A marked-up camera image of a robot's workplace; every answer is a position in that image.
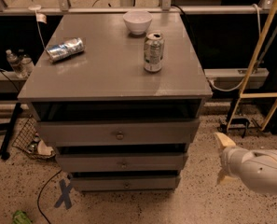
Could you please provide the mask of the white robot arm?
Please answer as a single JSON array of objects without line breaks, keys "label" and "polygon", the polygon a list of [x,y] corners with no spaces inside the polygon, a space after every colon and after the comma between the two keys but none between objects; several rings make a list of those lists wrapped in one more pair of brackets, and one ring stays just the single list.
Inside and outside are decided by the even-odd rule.
[{"label": "white robot arm", "polygon": [[221,170],[217,183],[240,179],[250,190],[277,195],[277,150],[238,147],[224,133],[214,133],[219,145]]}]

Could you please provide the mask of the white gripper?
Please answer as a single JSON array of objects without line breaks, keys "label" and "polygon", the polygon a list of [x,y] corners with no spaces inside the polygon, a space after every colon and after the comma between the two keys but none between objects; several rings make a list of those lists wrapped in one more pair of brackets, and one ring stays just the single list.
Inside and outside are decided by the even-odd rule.
[{"label": "white gripper", "polygon": [[235,147],[236,144],[224,133],[214,133],[215,140],[222,150],[220,155],[221,170],[217,175],[217,184],[225,185],[237,178],[249,180],[253,170],[249,161],[254,158],[252,151]]}]

